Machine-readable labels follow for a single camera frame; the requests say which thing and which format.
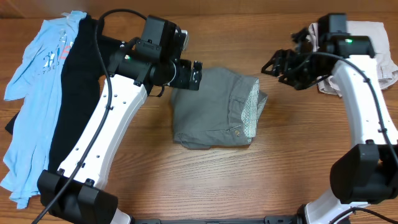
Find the grey shorts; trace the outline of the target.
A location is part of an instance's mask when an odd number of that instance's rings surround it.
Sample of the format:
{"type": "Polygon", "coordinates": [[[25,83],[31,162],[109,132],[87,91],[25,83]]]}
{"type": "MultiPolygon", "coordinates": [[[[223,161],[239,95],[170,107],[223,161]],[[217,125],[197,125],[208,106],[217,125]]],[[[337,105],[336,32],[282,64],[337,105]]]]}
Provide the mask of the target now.
{"type": "Polygon", "coordinates": [[[207,68],[198,91],[172,90],[173,140],[188,149],[245,146],[267,102],[257,77],[207,68]]]}

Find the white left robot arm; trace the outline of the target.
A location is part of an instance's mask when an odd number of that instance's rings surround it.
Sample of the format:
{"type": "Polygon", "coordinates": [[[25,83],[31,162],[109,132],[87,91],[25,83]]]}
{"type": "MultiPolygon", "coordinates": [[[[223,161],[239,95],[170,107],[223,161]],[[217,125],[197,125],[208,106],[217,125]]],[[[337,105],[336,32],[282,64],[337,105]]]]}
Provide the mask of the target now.
{"type": "Polygon", "coordinates": [[[134,223],[120,211],[118,198],[105,191],[123,136],[154,86],[198,90],[202,64],[184,60],[189,35],[175,23],[145,17],[141,36],[128,42],[102,34],[94,44],[105,74],[104,89],[79,140],[55,172],[38,179],[43,214],[71,223],[134,223]]]}

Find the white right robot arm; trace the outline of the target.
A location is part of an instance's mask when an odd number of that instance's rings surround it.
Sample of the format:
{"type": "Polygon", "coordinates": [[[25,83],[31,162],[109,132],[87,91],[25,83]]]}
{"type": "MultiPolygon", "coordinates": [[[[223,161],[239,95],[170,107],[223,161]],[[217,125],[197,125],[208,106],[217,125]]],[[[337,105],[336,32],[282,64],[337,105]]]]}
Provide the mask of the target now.
{"type": "Polygon", "coordinates": [[[351,214],[397,197],[397,128],[379,86],[371,39],[350,34],[344,13],[319,18],[315,40],[308,35],[308,29],[293,34],[296,48],[278,50],[262,73],[296,90],[334,78],[348,116],[351,149],[333,164],[330,188],[321,197],[295,215],[267,216],[266,223],[348,223],[351,214]]]}

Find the folded beige shorts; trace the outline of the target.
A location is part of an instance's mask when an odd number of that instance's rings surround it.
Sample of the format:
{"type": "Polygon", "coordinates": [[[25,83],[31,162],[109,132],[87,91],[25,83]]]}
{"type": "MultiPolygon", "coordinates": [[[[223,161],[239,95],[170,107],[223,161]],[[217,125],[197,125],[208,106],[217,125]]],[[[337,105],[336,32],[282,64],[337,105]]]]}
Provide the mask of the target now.
{"type": "MultiPolygon", "coordinates": [[[[312,23],[308,27],[309,35],[307,39],[312,42],[313,51],[319,48],[317,23],[312,23]]],[[[397,82],[397,65],[391,58],[389,39],[382,22],[369,21],[348,21],[347,29],[351,35],[365,35],[371,39],[376,53],[377,77],[381,90],[388,89],[397,82]]],[[[317,84],[318,90],[329,95],[342,96],[341,91],[333,77],[317,84]]]]}

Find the black t-shirt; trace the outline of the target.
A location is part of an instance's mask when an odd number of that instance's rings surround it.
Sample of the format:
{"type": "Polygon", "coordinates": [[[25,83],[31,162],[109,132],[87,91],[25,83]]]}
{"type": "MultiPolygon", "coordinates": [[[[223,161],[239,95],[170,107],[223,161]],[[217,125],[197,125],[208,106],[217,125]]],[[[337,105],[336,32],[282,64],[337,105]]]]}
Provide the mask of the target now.
{"type": "MultiPolygon", "coordinates": [[[[77,143],[100,98],[100,61],[93,36],[96,21],[87,15],[62,68],[62,100],[49,152],[47,170],[55,172],[77,143]]],[[[18,114],[7,124],[13,134],[18,114]]]]}

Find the light blue t-shirt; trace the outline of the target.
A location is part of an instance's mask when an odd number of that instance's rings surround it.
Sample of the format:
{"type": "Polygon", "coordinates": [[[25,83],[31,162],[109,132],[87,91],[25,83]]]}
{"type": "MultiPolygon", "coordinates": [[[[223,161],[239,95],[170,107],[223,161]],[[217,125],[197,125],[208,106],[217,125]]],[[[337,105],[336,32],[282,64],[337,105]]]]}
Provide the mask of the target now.
{"type": "Polygon", "coordinates": [[[22,63],[7,84],[4,99],[24,101],[13,126],[12,141],[4,156],[9,172],[1,187],[10,191],[18,209],[38,195],[37,181],[49,165],[49,152],[62,100],[62,68],[87,14],[66,13],[45,20],[25,48],[22,63]]]}

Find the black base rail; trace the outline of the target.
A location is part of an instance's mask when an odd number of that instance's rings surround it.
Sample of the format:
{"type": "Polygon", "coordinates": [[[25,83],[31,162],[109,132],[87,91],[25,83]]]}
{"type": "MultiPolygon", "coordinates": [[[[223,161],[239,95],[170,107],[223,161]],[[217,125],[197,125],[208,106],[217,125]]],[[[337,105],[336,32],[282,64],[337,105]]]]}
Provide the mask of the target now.
{"type": "Polygon", "coordinates": [[[304,224],[299,215],[271,215],[264,218],[160,220],[135,219],[133,224],[304,224]]]}

